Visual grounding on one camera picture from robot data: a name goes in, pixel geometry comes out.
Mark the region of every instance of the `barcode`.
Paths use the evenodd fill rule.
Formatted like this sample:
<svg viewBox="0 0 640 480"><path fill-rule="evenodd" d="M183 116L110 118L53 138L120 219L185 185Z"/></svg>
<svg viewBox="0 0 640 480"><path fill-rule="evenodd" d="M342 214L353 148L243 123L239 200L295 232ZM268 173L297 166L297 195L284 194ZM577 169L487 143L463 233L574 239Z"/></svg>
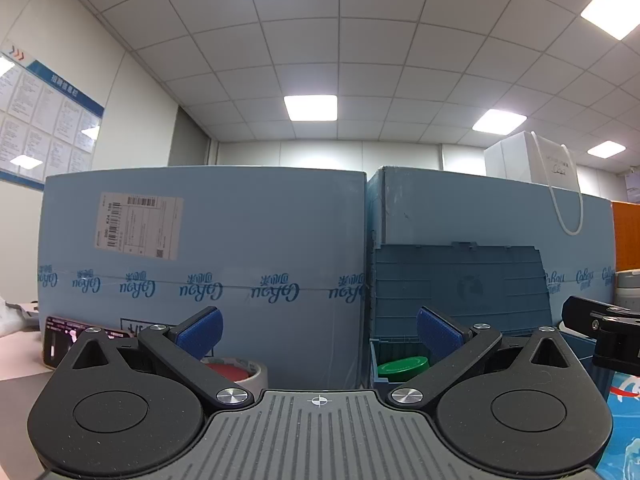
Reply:
<svg viewBox="0 0 640 480"><path fill-rule="evenodd" d="M155 198L143 198L141 196L129 196L127 197L127 205L146 205L149 207L156 206Z"/></svg>
<svg viewBox="0 0 640 480"><path fill-rule="evenodd" d="M109 216L109 229L107 230L107 246L118 246L118 234L120 233L120 202L111 203L111 214Z"/></svg>

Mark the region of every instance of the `ceiling light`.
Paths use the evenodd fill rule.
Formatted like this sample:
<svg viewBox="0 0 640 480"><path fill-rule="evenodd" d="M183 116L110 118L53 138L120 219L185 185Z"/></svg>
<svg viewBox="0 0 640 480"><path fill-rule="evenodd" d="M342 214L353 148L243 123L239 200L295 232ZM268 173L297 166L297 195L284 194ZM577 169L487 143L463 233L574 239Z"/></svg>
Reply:
<svg viewBox="0 0 640 480"><path fill-rule="evenodd" d="M32 170L36 166L42 164L42 161L28 155L18 155L17 157L12 158L11 163L16 166L20 166L25 170Z"/></svg>
<svg viewBox="0 0 640 480"><path fill-rule="evenodd" d="M599 156L600 158L609 158L616 153L624 152L626 148L622 144L605 140L602 144L598 144L594 148L587 151L589 155Z"/></svg>
<svg viewBox="0 0 640 480"><path fill-rule="evenodd" d="M338 98L335 95L289 95L284 98L292 121L337 121Z"/></svg>
<svg viewBox="0 0 640 480"><path fill-rule="evenodd" d="M100 126L94 126L93 128L87 128L86 130L80 130L80 131L84 133L87 137L93 140L97 140L98 132L100 131Z"/></svg>
<svg viewBox="0 0 640 480"><path fill-rule="evenodd" d="M478 122L474 124L473 129L476 132L507 135L526 120L527 118L524 115L491 109L480 117Z"/></svg>
<svg viewBox="0 0 640 480"><path fill-rule="evenodd" d="M581 16L621 40L640 23L640 0L591 0Z"/></svg>
<svg viewBox="0 0 640 480"><path fill-rule="evenodd" d="M9 70L11 70L14 66L14 62L9 61L5 57L0 57L0 77L9 72Z"/></svg>

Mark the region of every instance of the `blue gripper pad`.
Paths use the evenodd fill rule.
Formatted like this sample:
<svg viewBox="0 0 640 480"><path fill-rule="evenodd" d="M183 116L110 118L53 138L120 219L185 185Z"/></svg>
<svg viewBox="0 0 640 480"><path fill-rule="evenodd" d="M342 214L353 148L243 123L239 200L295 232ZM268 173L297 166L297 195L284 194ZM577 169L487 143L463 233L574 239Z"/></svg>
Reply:
<svg viewBox="0 0 640 480"><path fill-rule="evenodd" d="M222 329L222 313L215 309L180 332L175 344L200 360L222 339Z"/></svg>
<svg viewBox="0 0 640 480"><path fill-rule="evenodd" d="M418 339L431 351L435 362L465 343L460 332L424 308L418 312L417 323Z"/></svg>

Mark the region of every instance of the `white bag handle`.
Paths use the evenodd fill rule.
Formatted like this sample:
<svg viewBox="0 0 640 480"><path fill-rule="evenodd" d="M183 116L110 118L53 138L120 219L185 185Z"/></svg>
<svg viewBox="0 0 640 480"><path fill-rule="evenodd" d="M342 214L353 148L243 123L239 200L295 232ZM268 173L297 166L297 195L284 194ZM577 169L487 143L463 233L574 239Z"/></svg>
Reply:
<svg viewBox="0 0 640 480"><path fill-rule="evenodd" d="M575 235L579 234L580 231L582 230L582 220L584 219L584 205L582 204L582 191L580 190L580 184L578 184L578 196L580 197L580 223L578 224L578 228L575 231L569 231L569 229L566 228L566 225L564 225L564 221L562 220L562 215L560 214L560 210L558 209L558 202L556 202L556 195L554 194L554 189L551 186L551 184L549 184L549 176L548 176L548 173L546 172L546 164L545 164L545 161L544 161L544 159L542 157L542 151L540 150L540 144L538 142L538 136L536 135L535 132L531 132L531 135L533 136L533 140L536 141L536 147L538 149L538 155L540 156L540 162L542 163L542 168L545 171L546 185L549 188L549 192L551 193L551 199L554 201L554 208L556 210L556 216L558 216L558 221L560 222L560 227L569 236L575 236ZM574 171L574 175L575 175L575 178L577 180L578 179L578 170L575 167L573 159L571 158L571 153L569 153L569 150L566 148L566 146L564 144L562 144L562 147L564 148L564 151L566 152L566 156L569 159L569 164L571 164L571 169Z"/></svg>

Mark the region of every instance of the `orange panel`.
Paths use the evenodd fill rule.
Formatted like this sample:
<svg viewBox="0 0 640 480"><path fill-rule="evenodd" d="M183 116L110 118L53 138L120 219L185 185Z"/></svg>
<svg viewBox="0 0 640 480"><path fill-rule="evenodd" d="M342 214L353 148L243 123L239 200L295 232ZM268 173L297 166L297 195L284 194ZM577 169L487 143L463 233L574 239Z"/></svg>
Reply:
<svg viewBox="0 0 640 480"><path fill-rule="evenodd" d="M616 270L640 269L640 204L612 202Z"/></svg>

